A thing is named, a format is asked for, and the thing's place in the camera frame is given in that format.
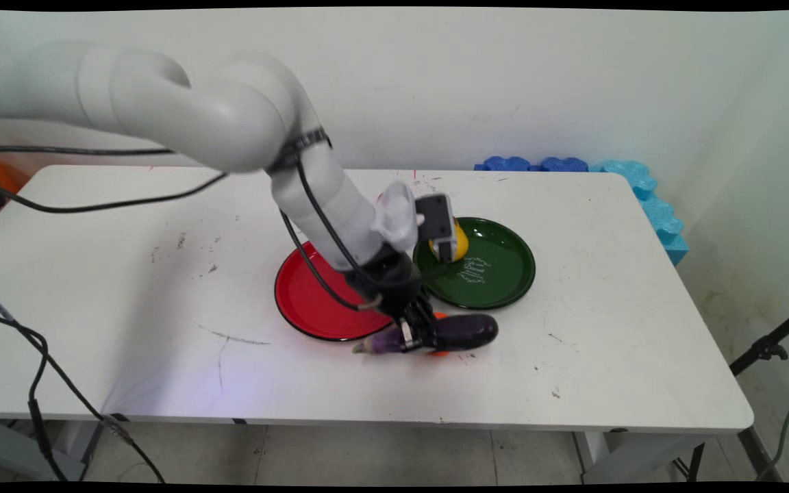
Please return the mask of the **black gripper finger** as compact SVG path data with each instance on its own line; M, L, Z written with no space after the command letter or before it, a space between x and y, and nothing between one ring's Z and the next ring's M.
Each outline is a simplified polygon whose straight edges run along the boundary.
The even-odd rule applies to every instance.
M421 347L429 351L441 351L436 337L436 321L434 309L428 299L416 300L416 334Z
M426 339L429 329L429 311L426 311L426 309L407 309L403 318L401 318L400 327L401 333L403 333L402 353L413 351L428 352L429 346Z

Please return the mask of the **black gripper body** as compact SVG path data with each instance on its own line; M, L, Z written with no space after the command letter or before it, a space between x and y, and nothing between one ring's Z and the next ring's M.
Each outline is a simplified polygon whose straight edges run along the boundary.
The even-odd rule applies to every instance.
M407 253L383 246L360 270L344 273L345 281L364 300L381 297L375 311L392 319L432 319L433 308L421 273Z

